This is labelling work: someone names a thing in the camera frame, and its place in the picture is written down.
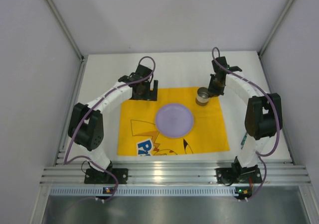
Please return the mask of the small metal cup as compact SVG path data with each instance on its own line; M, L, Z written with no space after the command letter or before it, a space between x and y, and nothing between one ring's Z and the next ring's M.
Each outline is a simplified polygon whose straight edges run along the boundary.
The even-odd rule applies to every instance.
M208 88L206 87L198 88L195 102L199 106L206 106L209 100L210 100L210 96L209 96Z

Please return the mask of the purple plastic plate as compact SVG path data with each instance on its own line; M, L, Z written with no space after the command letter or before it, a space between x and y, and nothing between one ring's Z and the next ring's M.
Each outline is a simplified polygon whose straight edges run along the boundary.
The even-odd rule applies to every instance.
M178 103L161 107L155 116L157 130L169 138L186 136L194 126L194 117L190 109Z

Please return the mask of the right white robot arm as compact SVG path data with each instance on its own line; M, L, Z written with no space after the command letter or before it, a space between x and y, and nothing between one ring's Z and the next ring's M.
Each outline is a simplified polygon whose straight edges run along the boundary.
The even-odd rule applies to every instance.
M248 137L235 162L240 168L254 167L270 137L277 136L275 146L278 146L283 125L281 97L277 93L267 94L244 78L242 70L229 66L224 56L214 58L212 66L215 73L210 78L209 96L222 96L227 87L247 105L244 125Z

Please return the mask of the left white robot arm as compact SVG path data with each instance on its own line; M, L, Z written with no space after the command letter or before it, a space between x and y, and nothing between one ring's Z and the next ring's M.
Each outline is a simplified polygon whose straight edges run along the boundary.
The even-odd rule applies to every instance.
M135 72L120 77L99 97L86 104L77 103L73 107L68 127L71 140L64 156L64 165L83 158L100 172L110 171L112 161L100 147L104 139L103 112L110 113L124 101L132 98L137 92L138 85L148 85L155 69L155 64L153 68L138 64Z

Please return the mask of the fork with green handle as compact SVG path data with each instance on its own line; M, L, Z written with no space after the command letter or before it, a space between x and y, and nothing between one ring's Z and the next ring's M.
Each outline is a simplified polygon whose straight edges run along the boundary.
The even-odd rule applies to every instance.
M241 143L240 143L241 149L243 149L243 147L244 147L244 144L245 144L246 139L247 139L247 134L248 134L248 133L246 132L245 135L243 136L243 139L242 139Z

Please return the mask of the yellow cartoon placemat cloth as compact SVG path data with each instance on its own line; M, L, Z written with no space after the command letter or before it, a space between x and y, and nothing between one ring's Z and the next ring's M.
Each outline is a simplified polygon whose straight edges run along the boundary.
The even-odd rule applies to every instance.
M121 105L119 156L193 155L229 151L218 98L195 102L197 87L163 88L157 101Z

